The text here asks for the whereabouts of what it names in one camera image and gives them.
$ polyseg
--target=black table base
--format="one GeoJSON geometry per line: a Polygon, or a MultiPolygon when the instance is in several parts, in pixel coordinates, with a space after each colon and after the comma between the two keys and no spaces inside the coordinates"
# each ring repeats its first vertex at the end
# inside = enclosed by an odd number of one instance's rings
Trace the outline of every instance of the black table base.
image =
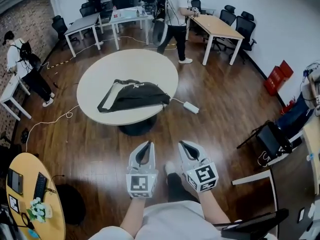
{"type": "Polygon", "coordinates": [[[129,136],[141,136],[149,132],[154,127],[157,121],[157,115],[154,115],[144,121],[137,122],[134,124],[121,125],[119,129],[126,135],[129,136]]]}

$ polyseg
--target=power adapter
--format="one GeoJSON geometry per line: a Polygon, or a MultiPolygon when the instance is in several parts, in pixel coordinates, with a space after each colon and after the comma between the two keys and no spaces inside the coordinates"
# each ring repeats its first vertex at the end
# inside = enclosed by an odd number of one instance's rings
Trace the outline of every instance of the power adapter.
{"type": "Polygon", "coordinates": [[[198,114],[199,113],[199,108],[197,108],[196,106],[192,105],[189,102],[186,102],[183,104],[183,106],[187,109],[190,110],[192,113],[198,114]]]}

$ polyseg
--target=round wooden table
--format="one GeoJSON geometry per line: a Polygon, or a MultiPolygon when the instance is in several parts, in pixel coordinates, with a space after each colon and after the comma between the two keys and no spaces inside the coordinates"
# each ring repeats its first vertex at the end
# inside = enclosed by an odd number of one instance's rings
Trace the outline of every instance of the round wooden table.
{"type": "MultiPolygon", "coordinates": [[[[81,110],[92,120],[110,126],[119,126],[125,134],[138,136],[148,132],[156,122],[162,105],[100,113],[97,106],[105,97],[115,79],[150,82],[159,86],[171,98],[178,87],[178,72],[165,56],[145,49],[122,50],[107,55],[83,74],[76,92],[81,110]]],[[[125,85],[115,84],[104,108],[109,109],[118,92],[125,85]]]]}
{"type": "MultiPolygon", "coordinates": [[[[6,184],[6,197],[9,204],[9,195],[16,198],[20,204],[24,204],[19,206],[19,213],[14,211],[10,206],[9,207],[16,224],[18,226],[25,226],[21,213],[26,213],[29,217],[26,209],[30,208],[30,201],[34,199],[38,173],[42,173],[47,178],[47,188],[55,190],[56,192],[57,189],[54,182],[51,181],[52,177],[44,164],[33,154],[21,153],[17,155],[11,162],[9,168],[16,173],[23,175],[23,194],[20,195],[14,192],[8,184],[6,184]]],[[[40,223],[37,220],[32,221],[36,233],[42,240],[64,240],[66,238],[66,224],[58,192],[52,194],[46,192],[43,197],[43,202],[51,205],[53,215],[52,218],[47,218],[45,223],[40,223]]],[[[19,227],[19,229],[28,240],[35,240],[35,238],[29,235],[28,228],[19,227]]]]}

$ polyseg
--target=black pants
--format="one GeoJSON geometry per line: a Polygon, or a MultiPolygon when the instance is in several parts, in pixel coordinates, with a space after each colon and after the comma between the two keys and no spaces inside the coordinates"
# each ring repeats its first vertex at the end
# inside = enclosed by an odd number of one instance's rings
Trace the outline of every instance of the black pants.
{"type": "Polygon", "coordinates": [[[176,47],[178,49],[179,60],[184,61],[186,59],[186,35],[187,35],[187,26],[168,26],[168,31],[166,33],[166,38],[161,44],[157,52],[159,54],[164,54],[167,45],[169,44],[172,37],[176,40],[176,47]]]}
{"type": "Polygon", "coordinates": [[[181,178],[178,174],[170,173],[167,177],[167,183],[169,203],[179,201],[194,201],[199,203],[199,200],[182,186],[181,178]]]}
{"type": "Polygon", "coordinates": [[[50,100],[51,89],[46,80],[40,75],[36,69],[32,69],[25,77],[23,81],[35,91],[45,102],[50,100]]]}

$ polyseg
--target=white wall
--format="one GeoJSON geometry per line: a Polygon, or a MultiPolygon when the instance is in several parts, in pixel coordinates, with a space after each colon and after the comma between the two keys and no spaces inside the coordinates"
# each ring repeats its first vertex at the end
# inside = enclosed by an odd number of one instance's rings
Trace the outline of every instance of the white wall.
{"type": "MultiPolygon", "coordinates": [[[[62,16],[68,25],[81,18],[79,9],[86,0],[59,0],[62,16]]],[[[299,95],[303,70],[320,59],[320,0],[201,0],[202,7],[217,9],[225,5],[254,15],[257,41],[250,57],[268,76],[283,60],[291,66],[293,76],[279,91],[285,103],[299,95]]]]}

